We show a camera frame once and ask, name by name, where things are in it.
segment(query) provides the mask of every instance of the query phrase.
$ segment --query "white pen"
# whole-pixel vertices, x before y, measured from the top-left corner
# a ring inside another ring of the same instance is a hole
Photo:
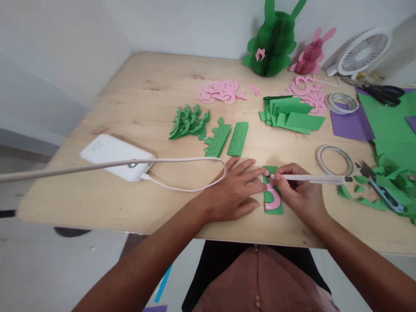
[[[352,177],[344,175],[282,175],[286,180],[309,181],[317,184],[335,184],[346,185],[346,182],[352,182]],[[274,180],[274,175],[268,175],[268,178]]]

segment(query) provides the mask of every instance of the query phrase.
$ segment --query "person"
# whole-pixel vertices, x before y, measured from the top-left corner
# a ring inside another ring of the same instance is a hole
[[[73,311],[141,311],[175,258],[206,224],[237,220],[258,208],[258,202],[247,199],[266,191],[265,184],[253,182],[265,170],[248,170],[255,160],[236,165],[238,160],[229,159],[222,181],[190,200],[122,258]],[[416,311],[416,282],[328,214],[321,185],[289,184],[282,174],[308,173],[294,163],[280,167],[275,179],[281,197],[320,239],[370,308]],[[182,309],[338,311],[309,250],[275,248],[206,241]]]

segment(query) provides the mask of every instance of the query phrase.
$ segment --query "left hand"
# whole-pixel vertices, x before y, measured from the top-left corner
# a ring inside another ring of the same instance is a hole
[[[245,160],[233,169],[239,159],[239,157],[231,157],[226,163],[225,178],[206,188],[188,203],[193,209],[202,212],[205,223],[237,220],[260,206],[257,201],[243,201],[251,195],[267,190],[266,184],[261,182],[247,185],[254,178],[264,174],[266,170],[257,168],[245,172],[247,168],[256,163],[254,159]],[[223,174],[224,169],[214,181]]]

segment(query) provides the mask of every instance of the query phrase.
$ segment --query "green honeycomb paper rabbit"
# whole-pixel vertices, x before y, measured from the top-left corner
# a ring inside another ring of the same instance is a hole
[[[295,50],[295,18],[306,0],[299,0],[292,14],[274,11],[274,0],[264,4],[264,24],[259,28],[256,38],[247,44],[251,53],[244,57],[243,64],[252,67],[263,77],[273,77],[290,65],[290,53]]]

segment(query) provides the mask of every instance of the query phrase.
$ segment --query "roll of tape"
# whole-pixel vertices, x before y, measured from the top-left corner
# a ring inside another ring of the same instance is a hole
[[[334,103],[335,99],[342,100],[348,106],[348,109],[345,110],[337,106],[337,104]],[[345,93],[329,94],[325,103],[331,111],[339,115],[351,114],[355,112],[360,106],[360,104],[354,98]]]
[[[335,147],[335,146],[331,146],[331,145],[324,145],[323,147],[321,147],[316,152],[316,161],[318,162],[318,165],[319,165],[319,167],[321,167],[323,172],[325,172],[327,175],[336,176],[336,174],[333,173],[331,170],[329,170],[324,165],[324,162],[322,161],[322,152],[326,149],[334,150],[334,151],[338,152],[342,157],[345,158],[345,160],[347,161],[347,164],[348,164],[348,172],[345,176],[350,176],[354,173],[354,162],[352,161],[351,157],[346,152],[341,150],[340,148]]]

